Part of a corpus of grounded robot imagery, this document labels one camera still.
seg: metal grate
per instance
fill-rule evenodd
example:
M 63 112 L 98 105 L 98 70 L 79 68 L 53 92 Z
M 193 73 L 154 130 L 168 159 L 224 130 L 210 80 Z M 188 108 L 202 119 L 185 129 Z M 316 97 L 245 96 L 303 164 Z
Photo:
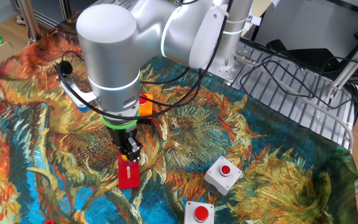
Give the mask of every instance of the metal grate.
M 240 54 L 252 58 L 257 63 L 261 63 L 265 57 L 270 55 L 265 52 L 253 49 L 252 47 L 246 46 L 243 43 L 239 43 L 237 50 Z M 294 63 L 284 60 L 280 57 L 272 57 L 269 60 L 279 62 L 289 72 L 294 74 L 294 76 L 305 83 L 305 85 L 310 90 L 314 91 L 316 88 L 316 82 L 318 79 L 317 73 L 308 70 L 300 70 Z M 274 77 L 286 83 L 300 94 L 310 95 L 305 87 L 301 86 L 299 82 L 297 82 L 293 77 L 289 76 L 289 74 L 287 74 L 277 64 L 270 63 L 267 65 L 267 68 L 269 71 L 271 71 Z M 251 69 L 251 66 L 245 65 L 231 86 L 241 90 L 240 79 L 247 72 L 251 71 Z M 329 91 L 329 84 L 332 84 L 332 82 L 333 81 L 324 77 L 321 77 L 319 81 L 316 94 L 322 100 L 325 100 L 325 102 L 328 102 L 329 100 L 327 95 Z M 345 148 L 349 147 L 349 137 L 346 135 L 345 129 L 337 121 L 314 109 L 312 106 L 307 105 L 302 100 L 298 99 L 298 97 L 285 94 L 283 91 L 281 91 L 281 89 L 279 89 L 271 77 L 263 73 L 260 69 L 256 69 L 250 75 L 246 76 L 243 79 L 243 86 L 246 93 L 253 96 L 263 104 L 269 106 L 271 109 L 278 111 L 282 115 L 285 115 L 286 117 L 296 121 L 300 125 L 310 128 L 312 131 L 344 146 Z M 351 97 L 352 96 L 350 93 L 348 93 L 345 89 L 342 89 L 337 94 L 337 97 L 332 100 L 330 105 L 336 106 L 350 99 Z M 309 100 L 311 100 L 313 103 L 316 103 L 320 107 L 327 108 L 327 106 L 323 105 L 322 102 L 315 98 Z M 335 110 L 327 110 L 346 122 L 348 127 L 352 129 L 354 122 L 353 102 L 350 101 Z

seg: emergency stop button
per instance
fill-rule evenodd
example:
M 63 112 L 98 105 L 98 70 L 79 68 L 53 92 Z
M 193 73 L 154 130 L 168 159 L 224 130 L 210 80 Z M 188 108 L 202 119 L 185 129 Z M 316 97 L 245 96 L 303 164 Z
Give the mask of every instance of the emergency stop button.
M 204 206 L 199 206 L 194 211 L 194 219 L 199 223 L 204 222 L 205 220 L 207 220 L 208 217 L 209 217 L 208 209 L 206 209 L 206 207 Z
M 230 172 L 231 172 L 231 170 L 230 170 L 229 166 L 225 165 L 225 166 L 221 167 L 220 173 L 222 176 L 227 177 L 228 175 L 230 175 Z

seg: black cable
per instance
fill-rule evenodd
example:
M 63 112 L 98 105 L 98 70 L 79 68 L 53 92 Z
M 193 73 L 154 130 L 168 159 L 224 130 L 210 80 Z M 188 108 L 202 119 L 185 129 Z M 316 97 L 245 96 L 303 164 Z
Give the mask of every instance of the black cable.
M 183 0 L 182 0 L 180 4 L 187 5 L 187 4 L 193 4 L 194 2 L 198 2 L 198 0 L 194 0 L 194 1 L 191 1 L 191 2 L 183 2 Z
M 201 69 L 198 70 L 198 74 L 199 74 L 198 76 L 200 78 L 202 76 L 202 70 Z M 193 97 L 190 100 L 188 100 L 186 103 L 182 103 L 181 105 L 177 106 L 177 108 L 182 107 L 182 106 L 186 106 L 189 103 L 191 103 L 197 97 L 198 92 L 200 91 L 200 88 L 201 88 L 201 84 L 198 85 L 196 93 L 193 95 Z M 156 105 L 159 105 L 159 106 L 173 106 L 173 105 L 168 105 L 168 104 L 161 103 L 161 102 L 158 102 L 158 101 L 155 101 L 155 100 L 151 100 L 151 99 L 149 99 L 147 97 L 143 97 L 143 96 L 140 96 L 140 97 L 142 99 L 144 99 L 144 100 L 150 101 L 150 102 L 155 103 Z
M 179 75 L 178 77 L 174 78 L 173 80 L 170 80 L 170 81 L 165 81 L 165 82 L 148 82 L 148 81 L 140 81 L 141 84 L 150 84 L 150 85 L 159 85 L 159 84 L 167 84 L 167 83 L 171 83 L 171 82 L 174 82 L 178 79 L 180 79 L 181 77 L 184 77 L 187 72 L 189 71 L 190 67 L 187 67 L 186 70 L 181 74 Z
M 338 109 L 339 107 L 341 107 L 342 105 L 345 105 L 346 103 L 350 102 L 350 101 L 353 101 L 353 100 L 357 100 L 358 99 L 358 96 L 357 97 L 353 97 L 349 100 L 346 100 L 342 103 L 340 103 L 339 105 L 337 106 L 331 106 L 329 103 L 326 103 L 324 100 L 322 100 L 320 97 L 317 96 L 317 89 L 318 89 L 318 85 L 319 85 L 319 81 L 321 79 L 321 73 L 319 74 L 319 77 L 318 77 L 318 81 L 316 83 L 316 88 L 314 89 L 314 92 L 311 91 L 309 88 L 307 88 L 306 86 L 302 85 L 303 83 L 297 79 L 296 76 L 294 76 L 293 74 L 291 74 L 285 67 L 283 67 L 282 65 L 280 65 L 278 62 L 276 61 L 273 61 L 273 60 L 269 60 L 269 61 L 266 61 L 264 62 L 264 60 L 266 59 L 264 58 L 262 61 L 262 63 L 256 67 L 254 67 L 251 71 L 247 72 L 246 74 L 244 74 L 241 79 L 240 79 L 240 86 L 241 86 L 241 90 L 244 90 L 245 91 L 245 88 L 244 88 L 244 84 L 243 84 L 243 79 L 248 76 L 250 73 L 252 73 L 254 70 L 260 68 L 261 66 L 264 67 L 264 69 L 267 71 L 268 75 L 270 75 L 272 77 L 272 80 L 276 83 L 276 85 L 279 87 L 279 89 L 281 89 L 281 91 L 283 91 L 285 94 L 288 94 L 288 95 L 291 95 L 291 96 L 298 96 L 298 97 L 307 97 L 307 98 L 317 98 L 319 101 L 321 101 L 324 105 L 326 105 L 328 108 L 330 109 Z M 321 71 L 324 70 L 324 67 L 328 64 L 328 62 L 334 58 L 337 58 L 337 59 L 341 59 L 341 60 L 347 60 L 349 62 L 354 62 L 354 63 L 358 63 L 358 61 L 355 61 L 355 60 L 351 60 L 351 59 L 346 59 L 346 58 L 342 58 L 342 57 L 332 57 L 330 59 L 328 59 L 327 61 L 325 61 L 324 65 L 323 65 L 323 68 L 321 69 Z M 273 62 L 273 63 L 276 63 L 277 65 L 281 66 L 281 68 L 286 72 L 288 73 L 289 76 L 291 76 L 292 78 L 294 78 L 295 80 L 299 81 L 299 83 L 306 88 L 306 90 L 311 93 L 311 96 L 310 95 L 301 95 L 301 94 L 293 94 L 293 93 L 290 93 L 286 90 L 284 90 L 281 85 L 279 85 L 278 81 L 276 81 L 276 79 L 273 77 L 273 74 L 268 70 L 268 68 L 266 67 L 266 64 L 270 63 L 270 62 Z
M 62 61 L 63 61 L 63 59 L 64 59 L 64 56 L 65 56 L 66 54 L 68 54 L 68 53 L 73 53 L 73 54 L 77 55 L 77 57 L 78 57 L 79 59 L 81 59 L 81 61 L 84 61 L 84 59 L 79 55 L 79 53 L 77 53 L 77 52 L 75 52 L 75 51 L 72 51 L 72 50 L 68 50 L 68 51 L 66 51 L 66 52 L 63 53 L 63 55 L 62 55 Z
M 226 12 L 230 12 L 230 8 L 233 4 L 233 0 L 229 0 L 229 4 L 228 4 L 228 7 L 227 7 L 227 11 Z M 134 120 L 134 119 L 148 119 L 148 118 L 154 118 L 154 117 L 157 117 L 157 116 L 160 116 L 172 109 L 174 109 L 176 106 L 178 106 L 181 102 L 185 101 L 190 95 L 191 93 L 195 90 L 195 88 L 201 84 L 201 81 L 202 79 L 205 77 L 205 75 L 207 74 L 209 68 L 211 67 L 212 65 L 212 62 L 218 52 L 218 47 L 221 43 L 221 40 L 222 40 L 222 36 L 223 36 L 223 31 L 224 31 L 224 28 L 226 26 L 226 22 L 227 22 L 227 16 L 224 17 L 224 20 L 223 20 L 223 24 L 222 24 L 222 27 L 221 27 L 221 30 L 220 30 L 220 33 L 219 33 L 219 37 L 218 37 L 218 40 L 216 42 L 216 46 L 214 48 L 214 51 L 213 51 L 213 54 L 211 56 L 211 60 L 208 62 L 202 76 L 198 79 L 198 81 L 196 82 L 196 84 L 191 88 L 191 90 L 182 98 L 180 99 L 179 101 L 177 101 L 175 104 L 173 104 L 172 106 L 170 106 L 169 108 L 163 110 L 163 111 L 160 111 L 158 113 L 155 113 L 155 114 L 152 114 L 152 115 L 148 115 L 148 116 L 134 116 L 134 117 L 127 117 L 127 116 L 116 116 L 116 115 L 113 115 L 113 114 L 109 114 L 109 113 L 106 113 L 104 111 L 101 111 L 99 109 L 97 109 L 96 107 L 94 107 L 93 105 L 89 104 L 87 101 L 85 101 L 84 99 L 82 99 L 82 97 L 80 95 L 78 95 L 72 88 L 70 85 L 68 85 L 68 83 L 66 82 L 66 80 L 64 79 L 63 77 L 63 73 L 62 71 L 55 66 L 55 69 L 57 70 L 58 72 L 58 76 L 59 76 L 59 80 L 61 82 L 63 82 L 63 84 L 66 86 L 66 88 L 68 89 L 68 91 L 73 94 L 78 100 L 80 100 L 84 105 L 86 105 L 87 107 L 89 107 L 91 110 L 105 116 L 105 117 L 108 117 L 108 118 L 113 118 L 113 119 L 124 119 L 124 120 Z

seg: red block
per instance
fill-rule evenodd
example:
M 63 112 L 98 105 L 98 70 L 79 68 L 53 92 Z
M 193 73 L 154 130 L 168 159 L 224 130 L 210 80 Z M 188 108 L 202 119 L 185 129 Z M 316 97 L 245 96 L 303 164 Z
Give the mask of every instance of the red block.
M 118 188 L 136 189 L 140 187 L 139 161 L 126 164 L 121 159 L 121 153 L 118 152 Z

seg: orange block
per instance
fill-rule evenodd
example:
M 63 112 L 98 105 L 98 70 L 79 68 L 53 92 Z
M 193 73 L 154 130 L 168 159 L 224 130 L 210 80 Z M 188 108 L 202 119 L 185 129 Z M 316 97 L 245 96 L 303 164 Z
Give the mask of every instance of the orange block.
M 153 100 L 152 94 L 140 94 L 143 97 L 147 97 L 150 100 Z M 141 116 L 148 116 L 153 114 L 153 103 L 144 99 L 139 100 L 139 111 Z

